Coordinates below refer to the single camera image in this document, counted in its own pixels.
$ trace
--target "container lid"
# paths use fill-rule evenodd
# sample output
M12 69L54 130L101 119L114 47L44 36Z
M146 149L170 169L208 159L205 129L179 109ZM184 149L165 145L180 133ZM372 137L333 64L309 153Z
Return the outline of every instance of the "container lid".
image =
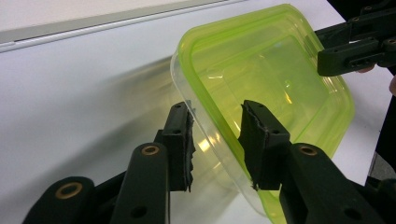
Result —
M174 82L249 201L251 182L237 140L245 100L268 107L290 132L292 143L315 145L330 157L353 118L354 105L344 80L318 75L317 55L322 49L309 23L291 5L193 28L178 45L171 65ZM273 222L285 222L277 191L254 193Z

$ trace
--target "white table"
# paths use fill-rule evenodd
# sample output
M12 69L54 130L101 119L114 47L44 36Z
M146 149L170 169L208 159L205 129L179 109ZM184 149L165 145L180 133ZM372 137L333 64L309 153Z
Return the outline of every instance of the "white table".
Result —
M188 29L284 2L244 1L0 53L0 222L21 223L59 179L83 175L99 184L126 169L132 150L153 140L180 100L169 57ZM326 1L287 3L314 30L343 21ZM391 75L376 68L344 78L356 116L333 161L363 183ZM240 193L196 169L192 193L172 193L172 223L268 222Z

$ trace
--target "hand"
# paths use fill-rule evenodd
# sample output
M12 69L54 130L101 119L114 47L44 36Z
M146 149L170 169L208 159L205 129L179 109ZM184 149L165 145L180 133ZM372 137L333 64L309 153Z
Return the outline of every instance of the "hand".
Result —
M371 70L374 68L374 66L375 66L375 65L373 64L373 66L368 67L368 68L363 68L363 69L359 70L358 72L359 72L359 73L366 73L366 72L368 72L368 71L371 71ZM396 96L396 77L393 77L392 81L390 82L390 84L389 84L389 91L390 91L394 96Z

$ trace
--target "transparent plastic container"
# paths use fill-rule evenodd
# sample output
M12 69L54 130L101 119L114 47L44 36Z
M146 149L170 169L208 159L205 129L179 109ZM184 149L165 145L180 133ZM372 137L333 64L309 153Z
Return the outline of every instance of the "transparent plastic container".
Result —
M280 5L189 30L171 62L174 83L205 137L199 147L216 154L253 208L274 223L286 222L278 191L251 187L237 140L241 104L266 105L292 143L315 145L331 157L354 105L341 77L318 75L322 49L304 16Z

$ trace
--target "brass screw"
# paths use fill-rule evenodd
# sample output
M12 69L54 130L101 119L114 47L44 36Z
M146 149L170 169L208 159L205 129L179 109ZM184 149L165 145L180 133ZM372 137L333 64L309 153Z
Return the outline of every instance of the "brass screw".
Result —
M81 190L82 190L82 184L78 182L71 182L64 184L63 186L58 188L58 190L56 190L55 196L58 199L62 199L62 200L69 199L78 195L81 192Z
M157 154L159 151L160 149L156 146L147 146L147 147L143 147L142 154L145 156L152 156Z
M316 156L318 154L317 150L311 147L300 147L302 153L308 156Z

